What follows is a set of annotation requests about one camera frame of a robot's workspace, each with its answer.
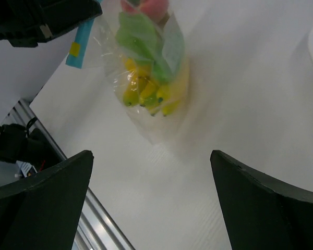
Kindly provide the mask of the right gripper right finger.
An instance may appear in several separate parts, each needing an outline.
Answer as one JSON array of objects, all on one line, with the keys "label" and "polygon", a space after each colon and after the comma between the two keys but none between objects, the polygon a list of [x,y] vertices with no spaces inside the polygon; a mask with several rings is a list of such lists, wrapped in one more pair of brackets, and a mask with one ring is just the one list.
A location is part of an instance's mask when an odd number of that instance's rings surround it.
[{"label": "right gripper right finger", "polygon": [[232,249],[313,249],[313,192],[220,150],[210,163]]}]

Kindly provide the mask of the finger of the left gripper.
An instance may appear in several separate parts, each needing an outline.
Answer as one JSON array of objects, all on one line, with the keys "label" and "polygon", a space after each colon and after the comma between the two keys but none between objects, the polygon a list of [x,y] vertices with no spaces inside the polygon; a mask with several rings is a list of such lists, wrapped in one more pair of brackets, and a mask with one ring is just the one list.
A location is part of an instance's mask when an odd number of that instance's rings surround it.
[{"label": "finger of the left gripper", "polygon": [[94,0],[0,0],[0,40],[37,47],[100,15]]}]

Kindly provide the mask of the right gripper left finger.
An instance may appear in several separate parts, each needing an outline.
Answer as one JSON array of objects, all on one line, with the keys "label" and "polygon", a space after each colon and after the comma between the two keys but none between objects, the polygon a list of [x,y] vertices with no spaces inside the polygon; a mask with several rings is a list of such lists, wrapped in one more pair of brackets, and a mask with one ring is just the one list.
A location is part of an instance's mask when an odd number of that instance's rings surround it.
[{"label": "right gripper left finger", "polygon": [[0,249],[71,249],[93,167],[91,151],[0,187]]}]

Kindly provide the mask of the clear zip top bag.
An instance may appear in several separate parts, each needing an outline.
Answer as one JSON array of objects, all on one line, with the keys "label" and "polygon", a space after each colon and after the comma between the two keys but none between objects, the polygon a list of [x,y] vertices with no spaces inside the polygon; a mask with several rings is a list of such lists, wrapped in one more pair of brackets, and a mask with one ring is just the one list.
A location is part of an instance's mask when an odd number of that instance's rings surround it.
[{"label": "clear zip top bag", "polygon": [[97,1],[66,65],[99,69],[124,111],[150,142],[173,138],[185,116],[189,58],[170,1]]}]

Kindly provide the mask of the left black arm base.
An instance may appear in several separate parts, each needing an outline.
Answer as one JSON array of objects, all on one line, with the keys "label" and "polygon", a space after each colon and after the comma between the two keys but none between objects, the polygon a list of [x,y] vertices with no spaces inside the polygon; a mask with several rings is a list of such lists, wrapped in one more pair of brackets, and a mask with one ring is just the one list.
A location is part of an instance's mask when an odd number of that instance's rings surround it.
[{"label": "left black arm base", "polygon": [[26,126],[17,123],[0,126],[0,161],[17,164],[22,178],[63,161],[45,132],[39,128],[31,129],[37,120],[33,117]]}]

